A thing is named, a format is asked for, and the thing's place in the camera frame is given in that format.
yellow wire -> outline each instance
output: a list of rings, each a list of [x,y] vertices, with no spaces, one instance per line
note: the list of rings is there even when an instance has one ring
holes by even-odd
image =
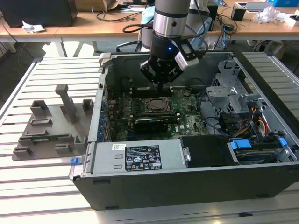
[[[237,137],[238,135],[244,133],[245,131],[247,131],[250,128],[250,125],[248,125],[246,128],[244,128],[242,131],[240,131],[235,137]]]
[[[266,135],[266,125],[262,120],[258,120],[259,122],[261,122],[263,124],[263,131],[265,132]]]

black computer tower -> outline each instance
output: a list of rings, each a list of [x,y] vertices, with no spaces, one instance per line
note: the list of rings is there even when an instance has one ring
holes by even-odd
[[[44,27],[69,27],[77,17],[75,0],[0,0],[0,10],[12,28],[22,21]]]

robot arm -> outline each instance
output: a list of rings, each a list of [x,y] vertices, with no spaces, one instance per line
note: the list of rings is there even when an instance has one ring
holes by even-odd
[[[195,52],[182,37],[190,0],[156,0],[150,56],[140,70],[161,91],[183,71],[199,63],[201,53]]]

power supply label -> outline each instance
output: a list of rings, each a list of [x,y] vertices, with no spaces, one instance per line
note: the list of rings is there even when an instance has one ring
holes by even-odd
[[[126,147],[126,171],[162,169],[159,146]]]

desk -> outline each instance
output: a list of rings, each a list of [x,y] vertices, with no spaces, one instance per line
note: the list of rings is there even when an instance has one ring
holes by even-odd
[[[235,0],[226,0],[227,7],[234,5]],[[221,14],[226,7],[219,7],[218,13]],[[278,7],[277,10],[285,13],[294,13],[298,7]],[[225,10],[223,15],[230,16],[232,9]],[[107,19],[117,19],[132,13],[109,13]],[[299,40],[299,27],[288,27],[283,22],[257,24],[252,20],[255,13],[245,13],[243,21],[237,21],[238,30],[232,35],[232,40]],[[22,28],[10,28],[5,24],[8,31],[19,42],[54,42],[60,57],[65,57],[63,41],[91,41],[94,50],[97,51],[96,41],[111,40],[129,42],[136,40],[138,32],[125,34],[123,27],[132,23],[139,23],[141,15],[137,15],[134,21],[112,23],[99,21],[91,12],[79,12],[72,27],[46,27],[45,32],[29,34]],[[216,22],[214,30],[208,32],[207,37],[214,41],[220,35],[220,26]],[[15,42],[6,30],[0,27],[0,41],[4,43]]]

